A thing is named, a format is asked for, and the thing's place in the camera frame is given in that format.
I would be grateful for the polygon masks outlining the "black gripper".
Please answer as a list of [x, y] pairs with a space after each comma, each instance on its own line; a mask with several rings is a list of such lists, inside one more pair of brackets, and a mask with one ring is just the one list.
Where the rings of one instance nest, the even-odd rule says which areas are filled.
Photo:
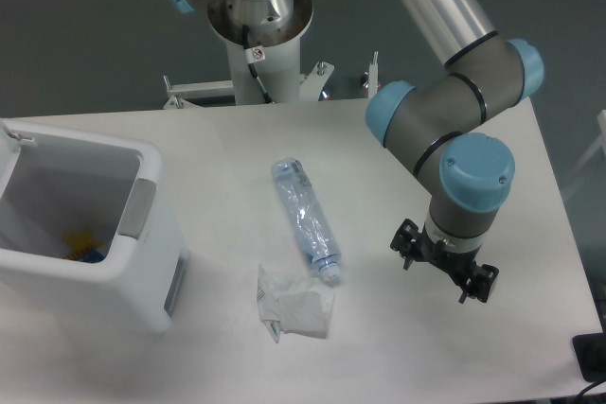
[[390, 242], [390, 249], [403, 259], [405, 270], [414, 262], [422, 260], [446, 272], [462, 289], [458, 299], [460, 304], [464, 304], [467, 299], [487, 303], [499, 275], [499, 269], [492, 265], [476, 264], [478, 248], [465, 253], [451, 252], [442, 241], [433, 242], [426, 229], [421, 234], [410, 219], [405, 219], [398, 228]]

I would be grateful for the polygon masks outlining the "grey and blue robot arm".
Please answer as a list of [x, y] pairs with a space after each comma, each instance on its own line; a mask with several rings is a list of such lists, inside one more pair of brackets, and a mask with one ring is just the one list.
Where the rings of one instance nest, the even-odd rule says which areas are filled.
[[[299, 101], [299, 58], [274, 50], [297, 44], [312, 19], [311, 0], [170, 0], [198, 9], [230, 51], [239, 104]], [[397, 81], [368, 85], [365, 123], [430, 193], [422, 226], [402, 223], [391, 242], [406, 263], [447, 273], [463, 299], [486, 302], [498, 271], [476, 255], [507, 199], [515, 164], [509, 148], [479, 127], [534, 94], [544, 79], [538, 51], [506, 41], [476, 0], [401, 0], [446, 70], [425, 90]]]

